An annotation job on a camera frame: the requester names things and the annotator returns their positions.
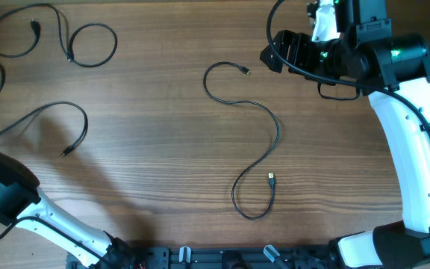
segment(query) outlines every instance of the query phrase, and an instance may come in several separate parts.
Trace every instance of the black cable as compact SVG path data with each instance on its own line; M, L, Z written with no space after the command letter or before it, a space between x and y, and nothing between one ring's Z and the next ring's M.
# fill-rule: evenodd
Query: black cable
M3 239L14 227L16 227L16 225L24 220L32 220L32 221L37 221L38 223L41 223L42 225L50 228L51 230L53 230L54 232L56 232L57 234L59 234L60 236L64 237L65 239L71 241L74 245L80 247L83 250L86 250L88 253L94 255L97 259L99 259L100 261L104 262L106 265L111 266L112 268L118 268L116 265L112 264L111 262L109 262L108 260L104 259L102 256L100 256L99 254L95 253L93 250L91 250L89 247L86 247L84 244L82 244L82 242L80 241L76 241L74 238L71 238L70 236L68 236L66 233L62 232L61 230L59 230L58 228L54 227L52 224L46 222L45 220L42 220L38 217L22 217L18 220L16 220L16 222L10 224L1 234L0 234L0 240Z
M1 90L3 89L3 86L4 86L4 82L6 81L6 71L4 70L4 67L1 64L0 64L0 72L1 72L1 82L0 82L0 93L1 93ZM65 155L68 155L71 151L73 151L79 145L80 142L82 142L84 136L87 133L87 128L88 128L88 125L89 125L88 124L89 120L87 119L86 111L84 111L84 109L82 109L80 106L78 106L78 105L76 105L75 103L72 103L72 102L56 101L56 102L50 102L48 104L42 105L42 106L34 109L29 114L25 115L24 117L20 118L19 120L15 121L14 123L11 123L8 127L2 129L0 131L0 136L2 134L4 134L5 132L11 130L12 128L14 128L15 126L17 126L18 124L20 124L21 122L23 122L24 120L26 120L27 118L29 118L30 116L32 116L34 114L37 114L37 113L39 113L39 112L41 112L41 111L43 111L43 110L45 110L47 108L50 108L51 106L54 106L54 105L71 105L71 106L77 108L82 113L82 115L84 116L84 127L82 129L81 134L74 141L74 143L72 145L70 145L67 148L65 148L65 150L61 153L60 156L64 157Z
M335 100L335 101L354 101L356 99L359 98L359 96L361 95L361 90L359 90L358 88L356 89L356 96L352 97L352 98L338 98L338 97L331 97L331 96L326 96L324 94L321 93L321 83L318 83L318 93L320 94L321 98L323 99L327 99L327 100Z
M280 7L280 5L283 3L283 1L284 0L278 0L275 3L275 5L273 5L273 8L269 12L268 20L267 20L267 39L268 39L268 44L269 44L269 47L272 49L272 53L278 59L280 59L280 61L282 61L284 64L286 64L290 68L294 69L298 74L303 75L303 76L308 77L308 78L311 78L311 79L313 79L315 81L318 81L318 82L322 82L322 83L326 83L326 84L342 84L342 85L346 85L346 86L357 87L359 89L367 89L367 90L377 91L379 93L383 93L383 94L385 94L387 96L393 97L394 99L400 101L402 104L406 105L414 114L416 114L417 118L419 118L419 121L423 124L423 127L426 130L426 132L427 132L427 134L429 136L429 140L430 140L430 124L427 121L427 119L419 111L418 108L416 108L411 102L409 102L406 98L400 96L399 94L390 92L389 90L386 90L386 89L384 89L382 87L376 87L376 86L367 85L367 84L359 84L359 83L353 82L353 81L347 81L347 80L335 79L335 78L326 78L326 77L323 77L321 75L316 75L316 74L313 74L311 72L307 72L307 71L305 71L303 69L300 69L298 67L295 67L293 64L291 64L286 59L284 59L276 51L275 45L273 44L272 34L271 34L271 27L272 27L273 16L275 15L276 10Z
M29 5L24 6L24 7L19 7L17 9L15 9L15 10L11 10L11 11L3 14L2 16L0 16L0 22L3 19L5 19L5 18L7 18L7 17L9 17L9 16L11 16L13 14L15 14L17 12L20 12L21 10L25 10L25 9L28 9L28 8L31 8L31 7L49 7L49 8L51 8L56 13L57 26L59 28L59 42L60 42L60 47L62 48L64 54L67 56L67 59L69 61L71 61L71 62L79 65L80 67L99 67L102 64L107 63L112 58L112 56L114 55L114 53L116 53L116 49L117 49L117 34L116 34L116 32L111 27L109 27L109 26L107 26L107 25L105 25L103 23L94 23L94 22L93 23L88 23L86 25L82 25L80 28L78 28L72 34L72 36L69 39L69 42L67 44L67 51L66 51L66 49L64 48L64 44L63 44L62 30L61 30L61 26L60 26L60 16L59 16L60 11L56 7L54 7L52 4L29 4ZM107 30L109 30L112 33L113 40L114 40L114 45L113 45L112 52L109 54L109 56L107 58L105 58L105 60L103 60L102 62L97 63L97 64L83 64L83 63L80 63L80 62L76 61L74 59L74 51L72 50L72 44L74 43L75 36L82 29L90 27L90 26L101 26L101 27L106 28ZM39 42L40 32L41 32L41 26L40 26L40 24L38 22L31 21L31 27L33 28L35 39L34 39L33 44L31 45L31 47L28 50L26 50L25 52L19 53L17 55L7 55L7 54L4 54L4 53L0 52L0 56L6 57L6 58L17 58L17 57L24 56L24 55L28 54L31 50L33 50L34 47L36 47L37 43Z
M280 138L280 125L278 124L278 120L276 119L275 115L264 105L259 104L257 102L253 102L253 101L225 101L223 99L217 98L215 96L213 96L207 88L207 76L208 73L215 67L220 66L220 65L229 65L229 66L233 66L238 68L241 72L243 72L246 75L250 74L250 70L246 67L242 67L238 64L234 64L231 62L219 62L216 64L211 65L210 67L208 67L207 71L205 71L205 74L203 76L203 87L205 89L205 92L208 94L208 96L210 98L212 98L215 101L221 102L222 104L225 105L236 105L236 104L252 104L252 105L256 105L260 108L263 108L266 112L268 112L268 114L273 118L273 121L276 124L276 138L273 141L271 147L265 152L265 154L263 154L263 156L261 156L256 162L254 162L253 164L250 164L250 166L248 166L235 180L233 187L231 188L231 201L233 202L233 206L235 207L235 210L237 210L238 213L240 213L240 215L242 215L244 218L248 219L248 220L258 220L261 219L262 217L266 216L270 210L272 209L273 206L273 202L275 201L275 180L274 178L270 178L269 179L269 186L271 188L271 192L272 192L272 196L271 199L269 200L269 204L268 204L268 208L265 210L265 212L261 215L258 215L256 217L250 217L246 214L244 214L237 206L237 201L235 200L235 188L237 187L238 182L240 181L240 179L242 178L243 175L245 175L248 171L250 171L253 167L255 167L257 164L259 164L261 161L263 161L275 148L276 144L278 143L278 140Z

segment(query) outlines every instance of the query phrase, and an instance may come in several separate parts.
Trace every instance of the wooden surface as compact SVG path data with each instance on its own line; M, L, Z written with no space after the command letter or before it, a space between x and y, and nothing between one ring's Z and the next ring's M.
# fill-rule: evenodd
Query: wooden surface
M33 40L29 20L42 25L40 44L22 58L0 58L7 83L0 96L0 129L55 100L76 102L89 115L89 133L71 155L60 152L78 136L82 116L71 107L41 113L0 139L58 205L83 221L136 244L171 247L324 244L329 239L401 219L401 197L384 132L367 98L330 102L316 85L259 60L274 1L57 6L72 31L103 22L118 34L114 58L102 67L69 64L50 10L27 10L0 27L0 50L21 52ZM390 1L394 33L418 31L430 44L430 1ZM10 7L0 7L0 14ZM288 1L273 31L310 32L304 1ZM102 28L81 32L76 58L95 63L112 47ZM209 88L225 99L251 99L281 122L270 157L237 189L241 208L264 210L267 173L275 173L272 213L247 221L233 209L230 190L264 153L275 127L262 110L225 106L202 88L217 61L247 66L247 77L220 67ZM338 96L345 87L326 88ZM0 268L63 268L65 252L23 230L0 241Z

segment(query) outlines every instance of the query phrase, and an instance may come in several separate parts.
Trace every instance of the tabletop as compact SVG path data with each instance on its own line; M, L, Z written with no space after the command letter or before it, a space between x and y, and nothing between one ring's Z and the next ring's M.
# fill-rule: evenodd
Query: tabletop
M0 151L21 161L59 206L133 244L169 247L262 247L325 244L401 220L399 184L384 131L367 98L321 99L316 85L259 61L274 1L192 1L58 5L72 33L102 22L117 33L113 58L82 68L61 51L54 11L34 8L0 24L0 51L22 52L40 22L39 44L20 58L1 58L0 129L47 102L80 105L89 117L82 144L80 112L58 105L0 137ZM272 32L311 33L305 1L287 1ZM0 15L15 6L0 7ZM430 45L430 1L388 1L393 33L421 33ZM107 57L113 38L88 28L75 39L76 60ZM262 220L242 218L231 203L237 176L267 150L275 125L260 108L223 105L204 92L205 70L218 67L213 95L267 106L281 124L272 154L243 177L237 201L259 214L276 176L275 204ZM350 96L348 87L326 94ZM66 252L25 230L0 241L0 268L64 268Z

